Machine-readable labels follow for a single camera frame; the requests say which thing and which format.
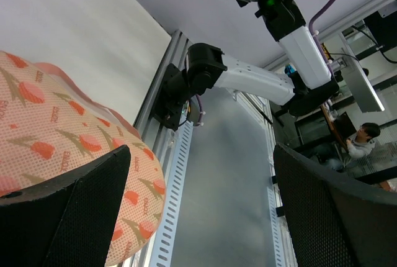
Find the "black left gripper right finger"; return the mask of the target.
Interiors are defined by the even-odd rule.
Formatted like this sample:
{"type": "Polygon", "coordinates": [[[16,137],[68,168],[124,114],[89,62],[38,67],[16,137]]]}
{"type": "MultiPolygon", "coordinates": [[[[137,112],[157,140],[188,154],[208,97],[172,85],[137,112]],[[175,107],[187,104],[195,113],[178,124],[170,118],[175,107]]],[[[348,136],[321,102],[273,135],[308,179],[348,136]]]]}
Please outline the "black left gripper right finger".
{"type": "Polygon", "coordinates": [[[396,266],[396,193],[276,144],[274,168],[299,266],[396,266]]]}

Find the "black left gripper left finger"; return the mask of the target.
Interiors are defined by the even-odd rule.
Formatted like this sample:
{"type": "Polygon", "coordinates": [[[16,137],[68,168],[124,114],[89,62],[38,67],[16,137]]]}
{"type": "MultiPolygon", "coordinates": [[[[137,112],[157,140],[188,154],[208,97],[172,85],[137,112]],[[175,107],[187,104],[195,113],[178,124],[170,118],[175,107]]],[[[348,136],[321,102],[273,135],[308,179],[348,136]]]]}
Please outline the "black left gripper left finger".
{"type": "Polygon", "coordinates": [[[1,197],[1,266],[104,266],[130,160],[123,145],[1,197]]]}

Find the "floral pink mesh laundry bag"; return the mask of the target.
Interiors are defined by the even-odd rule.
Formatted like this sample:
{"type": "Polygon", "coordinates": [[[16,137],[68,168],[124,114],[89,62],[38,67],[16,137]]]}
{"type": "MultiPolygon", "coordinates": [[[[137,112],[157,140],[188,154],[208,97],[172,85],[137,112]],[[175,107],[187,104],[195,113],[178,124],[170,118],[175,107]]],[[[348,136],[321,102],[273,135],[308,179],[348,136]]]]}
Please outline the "floral pink mesh laundry bag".
{"type": "Polygon", "coordinates": [[[93,114],[45,70],[1,53],[1,194],[27,188],[126,145],[131,160],[106,265],[133,256],[157,230],[166,185],[135,129],[93,114]]]}

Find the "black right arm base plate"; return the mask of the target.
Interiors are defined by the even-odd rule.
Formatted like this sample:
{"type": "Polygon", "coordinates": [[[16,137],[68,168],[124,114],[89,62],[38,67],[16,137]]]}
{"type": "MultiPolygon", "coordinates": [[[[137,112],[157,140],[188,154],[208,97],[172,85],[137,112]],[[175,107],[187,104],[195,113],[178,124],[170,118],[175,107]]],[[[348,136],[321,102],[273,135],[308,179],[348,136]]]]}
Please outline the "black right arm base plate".
{"type": "Polygon", "coordinates": [[[186,70],[167,65],[151,115],[165,128],[176,131],[179,128],[182,108],[189,99],[186,70]]]}

